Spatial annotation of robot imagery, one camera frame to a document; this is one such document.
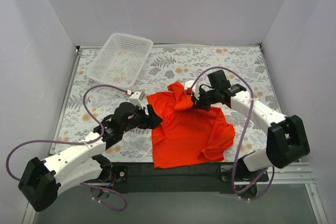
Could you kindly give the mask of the orange t shirt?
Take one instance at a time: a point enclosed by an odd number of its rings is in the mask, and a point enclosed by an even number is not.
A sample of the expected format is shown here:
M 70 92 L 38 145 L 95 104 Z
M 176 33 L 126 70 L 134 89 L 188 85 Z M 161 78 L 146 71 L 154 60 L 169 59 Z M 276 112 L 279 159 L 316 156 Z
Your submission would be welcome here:
M 163 120 L 152 130 L 155 168 L 224 160 L 224 151 L 234 143 L 235 129 L 227 123 L 221 108 L 193 108 L 191 96 L 179 82 L 169 85 L 167 91 L 148 95 L 147 101 Z

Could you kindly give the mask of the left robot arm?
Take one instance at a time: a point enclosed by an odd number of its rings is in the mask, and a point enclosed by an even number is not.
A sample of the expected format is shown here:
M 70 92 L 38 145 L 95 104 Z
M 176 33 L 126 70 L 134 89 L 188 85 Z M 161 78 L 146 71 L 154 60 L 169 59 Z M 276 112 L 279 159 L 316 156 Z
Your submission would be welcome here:
M 31 159 L 18 184 L 36 212 L 48 208 L 66 190 L 97 179 L 106 182 L 112 175 L 112 163 L 102 153 L 135 129 L 155 129 L 162 123 L 152 105 L 145 108 L 122 102 L 82 141 L 64 151 L 40 160 Z

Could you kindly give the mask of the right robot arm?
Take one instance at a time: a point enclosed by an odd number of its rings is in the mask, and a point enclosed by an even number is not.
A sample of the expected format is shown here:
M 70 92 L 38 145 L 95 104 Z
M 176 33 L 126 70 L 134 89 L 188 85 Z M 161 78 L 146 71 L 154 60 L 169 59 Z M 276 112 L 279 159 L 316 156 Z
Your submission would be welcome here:
M 221 103 L 246 116 L 267 137 L 266 148 L 247 154 L 232 167 L 232 175 L 251 180 L 264 168 L 284 168 L 307 156 L 310 146 L 303 121 L 297 115 L 287 116 L 254 99 L 240 84 L 232 85 L 223 70 L 208 74 L 210 85 L 204 90 L 196 80 L 185 83 L 184 91 L 191 95 L 193 107 L 209 111 Z

